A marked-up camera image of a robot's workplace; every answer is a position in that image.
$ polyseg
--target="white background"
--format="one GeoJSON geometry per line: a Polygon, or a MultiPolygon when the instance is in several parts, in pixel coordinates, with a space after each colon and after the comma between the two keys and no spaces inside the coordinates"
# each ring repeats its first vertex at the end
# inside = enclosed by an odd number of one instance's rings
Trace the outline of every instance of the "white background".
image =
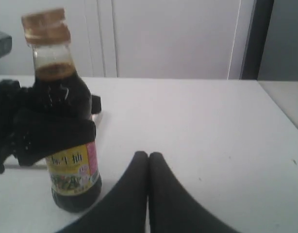
{"type": "Polygon", "coordinates": [[[32,75],[20,16],[63,6],[82,76],[238,79],[254,0],[0,0],[0,74],[32,75]]]}

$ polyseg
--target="gray wall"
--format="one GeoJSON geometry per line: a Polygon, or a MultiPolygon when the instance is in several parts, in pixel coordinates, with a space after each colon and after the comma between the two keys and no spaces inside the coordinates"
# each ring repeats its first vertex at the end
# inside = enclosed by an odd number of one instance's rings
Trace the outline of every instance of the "gray wall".
{"type": "Polygon", "coordinates": [[[275,0],[258,80],[298,80],[298,0],[275,0]]]}

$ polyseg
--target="glass bottle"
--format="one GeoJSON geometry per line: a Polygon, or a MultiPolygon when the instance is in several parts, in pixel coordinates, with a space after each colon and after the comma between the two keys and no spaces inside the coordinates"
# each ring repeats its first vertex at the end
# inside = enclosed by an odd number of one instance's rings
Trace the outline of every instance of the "glass bottle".
{"type": "MultiPolygon", "coordinates": [[[[22,17],[33,49],[34,110],[60,117],[92,119],[91,93],[78,76],[68,45],[70,32],[63,8],[22,17]]],[[[69,212],[91,206],[101,191],[95,142],[46,158],[55,203],[69,212]]]]}

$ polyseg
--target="black object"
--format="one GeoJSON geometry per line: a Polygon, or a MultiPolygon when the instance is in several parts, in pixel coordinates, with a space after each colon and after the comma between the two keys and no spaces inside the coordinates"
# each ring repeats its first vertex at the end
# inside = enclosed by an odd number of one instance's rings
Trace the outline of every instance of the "black object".
{"type": "Polygon", "coordinates": [[[152,233],[237,233],[187,193],[158,152],[149,157],[149,179],[152,233]]]}
{"type": "Polygon", "coordinates": [[[147,154],[136,152],[127,170],[103,200],[58,233],[144,233],[148,170],[147,154]]]}
{"type": "MultiPolygon", "coordinates": [[[[93,114],[101,111],[100,97],[93,96],[93,114]]],[[[21,88],[18,81],[0,82],[0,174],[3,163],[13,154],[21,166],[71,147],[94,141],[93,121],[37,113],[31,88],[21,88]]]]}
{"type": "Polygon", "coordinates": [[[248,34],[241,79],[258,78],[274,0],[256,0],[248,34]]]}
{"type": "Polygon", "coordinates": [[[12,49],[12,37],[0,32],[0,58],[7,55],[12,49]]]}

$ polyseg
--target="bottle cap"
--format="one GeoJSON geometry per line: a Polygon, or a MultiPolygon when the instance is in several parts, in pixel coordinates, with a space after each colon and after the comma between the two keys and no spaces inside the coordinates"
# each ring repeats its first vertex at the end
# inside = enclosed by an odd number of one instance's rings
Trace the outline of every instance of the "bottle cap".
{"type": "Polygon", "coordinates": [[[46,10],[22,16],[27,43],[33,45],[54,45],[70,42],[70,32],[64,23],[63,8],[46,10]]]}

